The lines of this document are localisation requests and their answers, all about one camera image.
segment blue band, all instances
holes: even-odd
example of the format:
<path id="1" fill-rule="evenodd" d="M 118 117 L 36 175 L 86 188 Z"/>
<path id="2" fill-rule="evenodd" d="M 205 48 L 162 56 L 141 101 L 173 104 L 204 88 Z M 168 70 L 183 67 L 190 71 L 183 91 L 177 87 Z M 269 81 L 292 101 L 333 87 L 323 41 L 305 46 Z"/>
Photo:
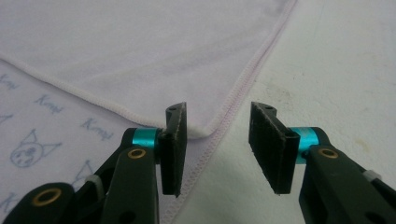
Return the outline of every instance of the blue band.
<path id="1" fill-rule="evenodd" d="M 312 128 L 291 128 L 294 132 L 300 135 L 300 145 L 298 147 L 298 155 L 296 164 L 305 164 L 306 160 L 302 154 L 309 150 L 313 145 L 319 145 L 318 136 Z"/>
<path id="2" fill-rule="evenodd" d="M 134 131 L 134 138 L 132 139 L 132 144 L 154 149 L 157 131 L 158 129 L 154 128 L 136 129 Z"/>

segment teal tape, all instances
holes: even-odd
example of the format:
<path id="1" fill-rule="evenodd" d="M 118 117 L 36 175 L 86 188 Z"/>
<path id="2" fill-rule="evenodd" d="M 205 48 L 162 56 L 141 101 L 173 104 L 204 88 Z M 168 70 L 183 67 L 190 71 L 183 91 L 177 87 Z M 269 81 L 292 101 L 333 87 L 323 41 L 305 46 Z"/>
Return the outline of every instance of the teal tape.
<path id="1" fill-rule="evenodd" d="M 132 144 L 154 149 L 157 141 L 157 131 L 158 129 L 153 128 L 136 129 Z"/>
<path id="2" fill-rule="evenodd" d="M 298 147 L 298 155 L 296 164 L 305 164 L 305 159 L 302 157 L 303 153 L 309 150 L 313 145 L 319 145 L 318 136 L 312 128 L 291 128 L 294 132 L 300 135 L 300 145 Z"/>

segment cloth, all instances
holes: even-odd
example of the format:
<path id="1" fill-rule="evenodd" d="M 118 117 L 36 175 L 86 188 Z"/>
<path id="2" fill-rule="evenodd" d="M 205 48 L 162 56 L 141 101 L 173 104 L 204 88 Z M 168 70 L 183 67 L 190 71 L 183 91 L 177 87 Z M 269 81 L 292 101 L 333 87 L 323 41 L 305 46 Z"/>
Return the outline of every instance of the cloth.
<path id="1" fill-rule="evenodd" d="M 292 0 L 2 1 L 0 58 L 148 126 L 188 102 L 189 135 L 220 125 Z"/>
<path id="2" fill-rule="evenodd" d="M 125 129 L 164 127 L 165 108 L 185 101 L 182 192 L 159 193 L 171 223 L 293 5 L 2 1 L 0 220 L 39 185 L 78 189 Z"/>

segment brass screw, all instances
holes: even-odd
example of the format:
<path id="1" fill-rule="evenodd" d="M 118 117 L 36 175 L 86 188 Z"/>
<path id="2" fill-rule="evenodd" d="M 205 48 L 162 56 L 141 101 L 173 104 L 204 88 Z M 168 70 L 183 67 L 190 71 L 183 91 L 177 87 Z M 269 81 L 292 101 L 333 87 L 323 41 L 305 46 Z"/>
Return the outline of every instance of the brass screw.
<path id="1" fill-rule="evenodd" d="M 45 189 L 37 194 L 32 201 L 32 204 L 36 207 L 41 207 L 50 203 L 55 202 L 59 197 L 61 197 L 62 191 L 60 189 Z"/>
<path id="2" fill-rule="evenodd" d="M 334 150 L 328 149 L 328 148 L 321 148 L 319 150 L 319 154 L 330 158 L 330 159 L 337 159 L 338 158 L 338 153 L 336 153 Z"/>
<path id="3" fill-rule="evenodd" d="M 142 148 L 132 149 L 131 151 L 128 152 L 128 157 L 133 160 L 140 159 L 145 155 L 146 155 L 146 150 Z"/>

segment table surface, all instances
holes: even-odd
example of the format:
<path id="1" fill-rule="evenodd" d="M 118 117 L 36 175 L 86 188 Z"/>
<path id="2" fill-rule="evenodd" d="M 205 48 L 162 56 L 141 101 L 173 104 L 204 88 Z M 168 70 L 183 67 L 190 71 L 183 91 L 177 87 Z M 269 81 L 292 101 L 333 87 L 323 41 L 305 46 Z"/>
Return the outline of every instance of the table surface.
<path id="1" fill-rule="evenodd" d="M 396 189 L 396 3 L 301 0 L 175 223 L 304 223 L 298 196 L 275 195 L 248 144 L 250 102 L 289 127 L 317 126 Z"/>

